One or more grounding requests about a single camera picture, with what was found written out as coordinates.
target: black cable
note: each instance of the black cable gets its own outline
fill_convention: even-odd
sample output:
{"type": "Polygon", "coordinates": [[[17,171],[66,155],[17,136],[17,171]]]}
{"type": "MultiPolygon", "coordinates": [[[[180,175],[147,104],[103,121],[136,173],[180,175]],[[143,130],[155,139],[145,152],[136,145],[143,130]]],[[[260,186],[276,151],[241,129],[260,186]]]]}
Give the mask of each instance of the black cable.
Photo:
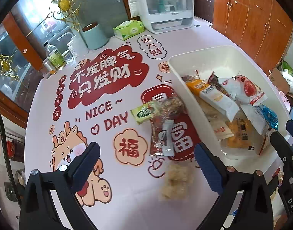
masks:
{"type": "Polygon", "coordinates": [[[18,193],[16,184],[14,182],[14,176],[13,176],[12,170],[11,170],[11,163],[9,161],[9,156],[8,156],[8,151],[7,151],[7,144],[6,144],[5,128],[4,128],[4,123],[3,123],[3,119],[2,119],[1,114],[0,114],[0,134],[1,134],[2,149],[3,149],[3,153],[4,153],[4,160],[5,160],[5,164],[6,164],[6,170],[7,170],[7,173],[8,173],[8,178],[9,178],[9,181],[11,182],[11,188],[14,191],[16,201],[19,204],[19,206],[21,207],[21,204],[22,204],[21,198],[19,197],[19,193],[18,193]]]}

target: green plastic bag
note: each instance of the green plastic bag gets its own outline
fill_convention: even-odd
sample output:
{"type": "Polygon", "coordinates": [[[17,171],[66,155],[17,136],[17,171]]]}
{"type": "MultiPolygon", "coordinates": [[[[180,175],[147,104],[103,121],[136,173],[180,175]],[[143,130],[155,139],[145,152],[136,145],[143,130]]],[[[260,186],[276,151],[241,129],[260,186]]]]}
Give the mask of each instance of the green plastic bag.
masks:
{"type": "Polygon", "coordinates": [[[287,72],[293,77],[293,69],[292,67],[287,63],[287,61],[283,61],[281,65],[281,71],[287,72]]]}

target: white snack package with red fruit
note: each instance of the white snack package with red fruit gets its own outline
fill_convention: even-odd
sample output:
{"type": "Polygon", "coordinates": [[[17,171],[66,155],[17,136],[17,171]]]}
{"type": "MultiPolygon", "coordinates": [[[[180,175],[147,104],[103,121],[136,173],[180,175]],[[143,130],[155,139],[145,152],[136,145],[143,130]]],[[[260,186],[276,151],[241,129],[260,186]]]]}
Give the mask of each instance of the white snack package with red fruit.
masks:
{"type": "Polygon", "coordinates": [[[266,94],[247,77],[238,75],[230,79],[219,79],[219,83],[230,96],[241,104],[258,106],[267,99],[266,94]]]}

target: cabinet handle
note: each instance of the cabinet handle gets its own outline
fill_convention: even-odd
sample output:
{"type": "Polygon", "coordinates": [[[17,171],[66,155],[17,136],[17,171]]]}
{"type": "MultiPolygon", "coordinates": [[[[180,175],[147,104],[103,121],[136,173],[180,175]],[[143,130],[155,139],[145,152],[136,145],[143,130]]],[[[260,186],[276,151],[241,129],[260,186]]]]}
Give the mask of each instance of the cabinet handle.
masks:
{"type": "Polygon", "coordinates": [[[280,22],[284,27],[286,27],[285,26],[285,24],[284,23],[282,23],[279,19],[276,19],[278,22],[280,22]]]}
{"type": "Polygon", "coordinates": [[[258,7],[258,8],[260,8],[261,10],[264,10],[263,8],[261,8],[260,6],[258,6],[258,5],[255,5],[256,7],[258,7]]]}

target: tissue box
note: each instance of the tissue box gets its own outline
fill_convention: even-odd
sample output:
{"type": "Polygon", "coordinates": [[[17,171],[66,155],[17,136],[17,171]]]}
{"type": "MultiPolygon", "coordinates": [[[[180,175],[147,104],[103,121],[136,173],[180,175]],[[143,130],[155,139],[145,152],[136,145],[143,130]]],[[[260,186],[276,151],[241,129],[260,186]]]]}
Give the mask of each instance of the tissue box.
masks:
{"type": "Polygon", "coordinates": [[[124,41],[134,35],[144,32],[144,26],[140,21],[130,20],[114,27],[113,32],[117,38],[124,41]]]}

